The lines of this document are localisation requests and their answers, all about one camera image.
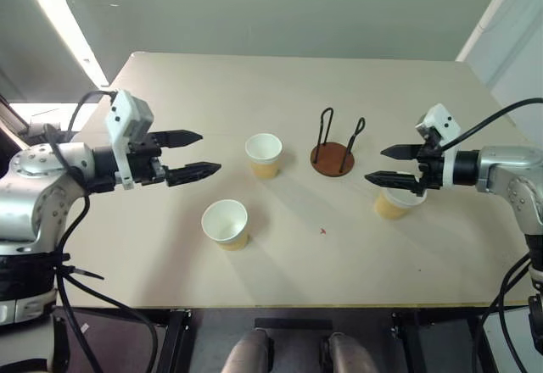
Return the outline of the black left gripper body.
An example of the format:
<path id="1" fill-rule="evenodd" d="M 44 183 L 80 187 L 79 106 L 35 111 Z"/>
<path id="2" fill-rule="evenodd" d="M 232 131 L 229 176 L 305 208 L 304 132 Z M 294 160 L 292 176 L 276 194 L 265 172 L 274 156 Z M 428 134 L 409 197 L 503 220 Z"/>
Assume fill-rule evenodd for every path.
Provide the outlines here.
<path id="1" fill-rule="evenodd" d="M 165 168 L 160 162 L 165 145 L 164 132 L 148 133 L 140 142 L 129 142 L 126 155 L 132 179 L 142 186 L 165 181 Z"/>

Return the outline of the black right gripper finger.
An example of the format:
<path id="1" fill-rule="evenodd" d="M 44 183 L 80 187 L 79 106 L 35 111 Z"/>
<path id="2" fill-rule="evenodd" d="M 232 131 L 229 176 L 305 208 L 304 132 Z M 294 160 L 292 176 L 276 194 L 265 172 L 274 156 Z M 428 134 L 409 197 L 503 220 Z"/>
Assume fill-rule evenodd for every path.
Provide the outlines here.
<path id="1" fill-rule="evenodd" d="M 383 149 L 380 154 L 395 160 L 413 160 L 417 158 L 420 149 L 420 144 L 396 144 Z"/>
<path id="2" fill-rule="evenodd" d="M 417 196 L 425 192 L 425 186 L 413 174 L 379 170 L 366 174 L 365 179 L 379 187 L 406 190 Z"/>

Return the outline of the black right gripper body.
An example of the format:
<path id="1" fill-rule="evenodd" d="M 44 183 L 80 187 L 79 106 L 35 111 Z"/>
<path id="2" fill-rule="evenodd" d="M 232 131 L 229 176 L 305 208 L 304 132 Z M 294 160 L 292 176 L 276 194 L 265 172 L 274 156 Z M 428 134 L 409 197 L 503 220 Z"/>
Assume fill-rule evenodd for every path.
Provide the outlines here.
<path id="1" fill-rule="evenodd" d="M 445 159 L 440 146 L 441 140 L 440 136 L 433 135 L 417 147 L 415 158 L 418 162 L 418 169 L 422 173 L 418 181 L 421 191 L 439 190 L 443 186 Z"/>

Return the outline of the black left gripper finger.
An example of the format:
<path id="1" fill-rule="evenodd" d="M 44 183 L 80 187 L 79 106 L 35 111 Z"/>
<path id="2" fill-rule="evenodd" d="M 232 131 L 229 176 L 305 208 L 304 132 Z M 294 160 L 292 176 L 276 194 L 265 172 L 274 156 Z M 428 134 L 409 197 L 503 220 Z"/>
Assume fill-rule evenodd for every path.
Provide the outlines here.
<path id="1" fill-rule="evenodd" d="M 156 131 L 153 138 L 161 148 L 186 147 L 203 139 L 200 134 L 187 130 Z"/>
<path id="2" fill-rule="evenodd" d="M 210 162 L 198 162 L 186 164 L 178 169 L 165 167 L 165 182 L 168 187 L 201 181 L 214 175 L 221 168 L 221 164 Z"/>

